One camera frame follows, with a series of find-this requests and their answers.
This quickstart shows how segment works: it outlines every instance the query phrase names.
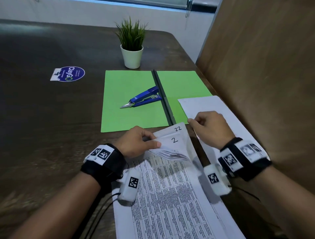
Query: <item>white wall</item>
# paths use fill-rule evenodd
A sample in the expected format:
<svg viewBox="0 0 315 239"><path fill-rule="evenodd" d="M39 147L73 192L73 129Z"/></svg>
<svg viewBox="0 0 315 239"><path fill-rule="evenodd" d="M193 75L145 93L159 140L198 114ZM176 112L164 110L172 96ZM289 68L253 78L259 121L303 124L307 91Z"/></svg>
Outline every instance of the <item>white wall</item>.
<svg viewBox="0 0 315 239"><path fill-rule="evenodd" d="M0 0L1 19L116 27L131 16L150 30L172 33L196 62L214 14L185 15L185 10L95 0Z"/></svg>

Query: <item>hand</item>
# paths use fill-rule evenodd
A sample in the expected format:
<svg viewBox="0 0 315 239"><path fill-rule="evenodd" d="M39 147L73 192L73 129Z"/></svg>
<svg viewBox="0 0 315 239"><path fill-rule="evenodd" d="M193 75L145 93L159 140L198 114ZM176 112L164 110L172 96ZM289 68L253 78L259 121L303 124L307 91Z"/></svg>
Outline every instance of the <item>hand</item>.
<svg viewBox="0 0 315 239"><path fill-rule="evenodd" d="M199 112L187 120L199 138L211 147L222 149L235 137L222 114L216 111Z"/></svg>
<svg viewBox="0 0 315 239"><path fill-rule="evenodd" d="M157 149L161 147L161 143L158 141L150 140L144 142L142 140L142 137L144 136L149 139L156 139L150 131L135 126L121 136L115 143L113 143L113 145L127 158L134 158L149 149Z"/></svg>

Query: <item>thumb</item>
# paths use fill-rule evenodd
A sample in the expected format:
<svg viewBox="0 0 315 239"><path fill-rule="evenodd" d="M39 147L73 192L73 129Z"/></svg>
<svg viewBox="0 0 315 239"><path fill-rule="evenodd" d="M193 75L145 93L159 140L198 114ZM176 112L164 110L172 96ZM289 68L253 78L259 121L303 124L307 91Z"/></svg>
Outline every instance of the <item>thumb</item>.
<svg viewBox="0 0 315 239"><path fill-rule="evenodd" d="M204 130L204 126L199 124L196 120L194 119L188 119L187 122L190 124L190 126L194 129L196 134L201 133Z"/></svg>
<svg viewBox="0 0 315 239"><path fill-rule="evenodd" d="M159 147L161 147L161 143L158 142L158 141L154 141L154 140L146 141L144 143L146 145L146 150L148 150L148 149L158 149Z"/></svg>

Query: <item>wristband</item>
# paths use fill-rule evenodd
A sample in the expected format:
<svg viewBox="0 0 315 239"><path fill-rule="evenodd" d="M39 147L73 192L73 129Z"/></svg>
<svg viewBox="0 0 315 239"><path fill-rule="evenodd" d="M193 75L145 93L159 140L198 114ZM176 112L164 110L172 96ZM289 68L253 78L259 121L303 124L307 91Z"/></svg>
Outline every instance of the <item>wristband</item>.
<svg viewBox="0 0 315 239"><path fill-rule="evenodd" d="M240 176L249 181L261 173L272 162L264 150L251 141L233 138L221 150L219 162L230 177Z"/></svg>
<svg viewBox="0 0 315 239"><path fill-rule="evenodd" d="M99 145L85 157L81 171L91 175L101 187L121 178L127 164L122 153L112 144Z"/></svg>

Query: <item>forearm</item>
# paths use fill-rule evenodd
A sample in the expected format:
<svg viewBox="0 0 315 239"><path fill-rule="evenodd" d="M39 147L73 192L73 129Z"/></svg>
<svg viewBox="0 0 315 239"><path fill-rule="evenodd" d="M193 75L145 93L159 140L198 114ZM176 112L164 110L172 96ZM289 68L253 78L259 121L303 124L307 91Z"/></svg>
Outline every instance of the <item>forearm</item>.
<svg viewBox="0 0 315 239"><path fill-rule="evenodd" d="M99 191L98 182L92 176L80 172L11 238L70 238Z"/></svg>
<svg viewBox="0 0 315 239"><path fill-rule="evenodd" d="M315 196L274 167L250 182L289 238L315 238Z"/></svg>

